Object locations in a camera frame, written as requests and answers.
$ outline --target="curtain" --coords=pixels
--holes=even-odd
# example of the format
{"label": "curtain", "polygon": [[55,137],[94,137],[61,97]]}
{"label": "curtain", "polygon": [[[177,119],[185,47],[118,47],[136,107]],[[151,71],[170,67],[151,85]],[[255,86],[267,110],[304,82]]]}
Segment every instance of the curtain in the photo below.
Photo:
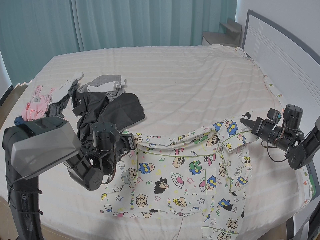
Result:
{"label": "curtain", "polygon": [[0,50],[12,83],[54,56],[126,46],[201,45],[237,0],[0,0]]}

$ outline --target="bed sheet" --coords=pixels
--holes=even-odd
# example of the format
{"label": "bed sheet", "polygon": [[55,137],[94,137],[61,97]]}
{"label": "bed sheet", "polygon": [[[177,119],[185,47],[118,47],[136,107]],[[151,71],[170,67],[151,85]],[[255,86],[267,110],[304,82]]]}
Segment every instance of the bed sheet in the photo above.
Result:
{"label": "bed sheet", "polygon": [[[117,74],[127,79],[125,90],[139,97],[146,118],[130,130],[150,135],[179,135],[212,121],[253,110],[266,118],[269,108],[282,110],[265,84],[259,67],[240,48],[221,45],[195,47],[130,47],[102,49],[52,58],[27,87],[8,115],[4,129],[14,125],[35,86],[42,92],[60,86],[75,71],[85,84],[99,75]],[[78,118],[71,101],[63,111],[77,132]],[[287,162],[272,162],[260,145],[249,146],[253,180],[247,190],[245,217],[238,239],[257,239],[285,222],[308,202],[301,185],[303,173]],[[274,152],[275,158],[284,152]],[[5,168],[0,149],[0,167]],[[60,164],[39,177],[42,223],[79,239],[200,239],[201,214],[156,220],[118,218],[100,213],[98,202],[105,186],[89,192],[76,184]],[[0,195],[6,198],[5,171],[0,174]]]}

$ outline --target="white headboard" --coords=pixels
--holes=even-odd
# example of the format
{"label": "white headboard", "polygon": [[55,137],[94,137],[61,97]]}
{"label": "white headboard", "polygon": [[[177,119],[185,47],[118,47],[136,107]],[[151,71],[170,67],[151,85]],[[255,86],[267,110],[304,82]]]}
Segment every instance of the white headboard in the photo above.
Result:
{"label": "white headboard", "polygon": [[[248,10],[242,49],[257,62],[289,104],[303,109],[300,129],[307,134],[320,115],[320,56],[288,30],[252,10]],[[320,152],[308,170],[318,196]]]}

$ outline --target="white pajamas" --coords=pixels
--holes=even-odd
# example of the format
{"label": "white pajamas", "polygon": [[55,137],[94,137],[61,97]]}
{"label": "white pajamas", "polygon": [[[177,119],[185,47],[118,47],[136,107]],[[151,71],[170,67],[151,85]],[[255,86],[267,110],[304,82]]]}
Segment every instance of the white pajamas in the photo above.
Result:
{"label": "white pajamas", "polygon": [[203,237],[235,239],[252,173],[248,144],[258,139],[240,117],[178,137],[133,134],[137,148],[118,162],[100,212],[154,219],[201,212]]}

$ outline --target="tile floor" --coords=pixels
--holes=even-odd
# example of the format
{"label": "tile floor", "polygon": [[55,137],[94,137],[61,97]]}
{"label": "tile floor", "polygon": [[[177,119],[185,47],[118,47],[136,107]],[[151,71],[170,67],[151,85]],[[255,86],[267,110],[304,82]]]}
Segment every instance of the tile floor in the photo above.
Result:
{"label": "tile floor", "polygon": [[[27,85],[17,86],[0,106],[0,128],[5,122],[7,115],[12,107],[17,102],[21,94],[26,89]],[[52,230],[46,226],[42,226],[42,233],[46,240],[76,240],[70,236]],[[11,210],[5,199],[0,197],[0,240],[16,239],[18,236]],[[286,224],[282,224],[263,235],[259,240],[278,240],[286,239]]]}

